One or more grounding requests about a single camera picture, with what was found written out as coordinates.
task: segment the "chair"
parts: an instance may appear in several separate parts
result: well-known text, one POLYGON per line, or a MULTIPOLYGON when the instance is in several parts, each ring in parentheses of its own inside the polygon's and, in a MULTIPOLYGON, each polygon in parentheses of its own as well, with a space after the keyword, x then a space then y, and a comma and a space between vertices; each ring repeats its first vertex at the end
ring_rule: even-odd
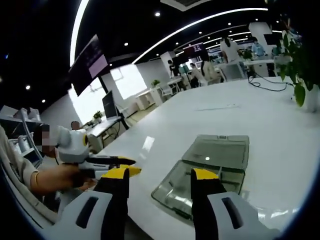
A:
POLYGON ((159 87, 163 97, 168 95, 173 96, 178 92, 178 88, 176 84, 173 84, 173 85, 162 84, 159 87))

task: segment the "window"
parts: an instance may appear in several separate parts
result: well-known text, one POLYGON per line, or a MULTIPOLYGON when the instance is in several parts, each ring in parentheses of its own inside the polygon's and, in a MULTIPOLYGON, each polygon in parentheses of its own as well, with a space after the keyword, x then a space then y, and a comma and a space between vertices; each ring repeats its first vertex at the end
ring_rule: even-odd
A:
POLYGON ((77 96, 73 85, 68 94, 76 114, 83 124, 91 121, 97 111, 105 111, 102 99, 106 96, 106 92, 98 78, 94 79, 80 96, 77 96))
POLYGON ((113 69, 111 75, 124 100, 147 88, 137 66, 134 64, 113 69))

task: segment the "ceiling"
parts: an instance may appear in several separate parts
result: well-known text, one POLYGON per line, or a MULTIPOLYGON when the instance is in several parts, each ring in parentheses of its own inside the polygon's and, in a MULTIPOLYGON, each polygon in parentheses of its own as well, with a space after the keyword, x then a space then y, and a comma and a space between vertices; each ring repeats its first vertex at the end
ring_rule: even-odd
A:
MULTIPOLYGON (((70 88, 67 77, 71 36, 81 1, 9 2, 5 7, 0 5, 0 30, 4 36, 0 39, 1 102, 17 109, 33 107, 43 111, 70 88)), ((80 24, 75 55, 97 34, 106 58, 116 68, 132 63, 161 39, 194 21, 228 10, 265 7, 264 0, 211 0, 179 11, 160 0, 90 0, 80 24), (155 16, 156 12, 160 13, 159 17, 155 16)), ((215 17, 169 38, 137 64, 167 51, 176 49, 179 52, 179 48, 189 42, 206 42, 208 37, 215 39, 224 33, 248 32, 248 24, 257 18, 275 23, 267 11, 243 11, 215 17)), ((243 37, 238 35, 234 40, 243 37)))

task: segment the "woman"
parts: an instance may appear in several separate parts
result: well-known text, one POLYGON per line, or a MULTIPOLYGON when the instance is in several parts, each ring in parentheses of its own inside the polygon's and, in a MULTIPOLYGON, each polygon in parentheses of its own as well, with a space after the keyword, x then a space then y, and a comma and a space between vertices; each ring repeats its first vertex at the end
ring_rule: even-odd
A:
POLYGON ((207 82, 213 82, 214 84, 220 83, 220 75, 215 71, 213 64, 210 62, 207 52, 201 54, 201 73, 207 82))
POLYGON ((232 41, 230 38, 225 36, 221 39, 220 49, 227 63, 241 60, 238 53, 240 48, 238 44, 232 41))
POLYGON ((203 76, 201 75, 200 71, 197 69, 196 65, 192 62, 190 63, 191 67, 191 77, 190 85, 191 88, 197 88, 199 87, 199 80, 203 79, 203 76))

